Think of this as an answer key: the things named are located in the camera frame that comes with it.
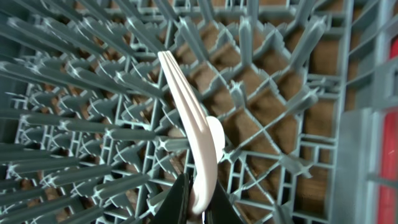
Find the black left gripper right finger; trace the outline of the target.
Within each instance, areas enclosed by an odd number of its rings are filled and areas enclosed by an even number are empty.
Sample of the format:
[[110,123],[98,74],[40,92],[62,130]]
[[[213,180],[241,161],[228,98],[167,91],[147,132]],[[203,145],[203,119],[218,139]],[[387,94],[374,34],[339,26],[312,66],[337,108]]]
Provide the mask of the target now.
[[211,202],[205,210],[205,224],[243,224],[219,182],[216,183]]

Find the white plastic spoon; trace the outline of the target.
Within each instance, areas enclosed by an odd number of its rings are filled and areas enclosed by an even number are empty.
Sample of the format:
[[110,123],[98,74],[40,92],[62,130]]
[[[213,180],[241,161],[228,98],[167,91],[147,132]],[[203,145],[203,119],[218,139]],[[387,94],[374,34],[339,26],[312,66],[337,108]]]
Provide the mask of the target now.
[[220,163],[224,154],[223,149],[225,148],[226,145],[224,129],[221,122],[216,117],[207,116],[206,120],[209,125],[213,142],[215,145],[216,161],[217,163]]

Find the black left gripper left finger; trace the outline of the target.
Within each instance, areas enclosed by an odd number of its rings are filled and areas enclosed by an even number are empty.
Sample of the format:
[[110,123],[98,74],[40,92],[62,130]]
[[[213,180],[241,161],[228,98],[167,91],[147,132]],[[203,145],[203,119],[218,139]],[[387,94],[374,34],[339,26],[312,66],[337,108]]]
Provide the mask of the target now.
[[186,224],[189,193],[189,175],[180,174],[150,224]]

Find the white plastic fork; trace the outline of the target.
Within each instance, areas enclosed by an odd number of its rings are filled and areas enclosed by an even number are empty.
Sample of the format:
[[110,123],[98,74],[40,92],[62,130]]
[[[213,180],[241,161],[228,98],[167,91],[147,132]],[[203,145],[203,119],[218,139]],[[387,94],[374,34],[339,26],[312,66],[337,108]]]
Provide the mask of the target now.
[[157,56],[182,120],[197,170],[188,204],[190,216],[197,217],[209,206],[215,191],[215,145],[202,107],[176,59],[169,51],[158,52]]

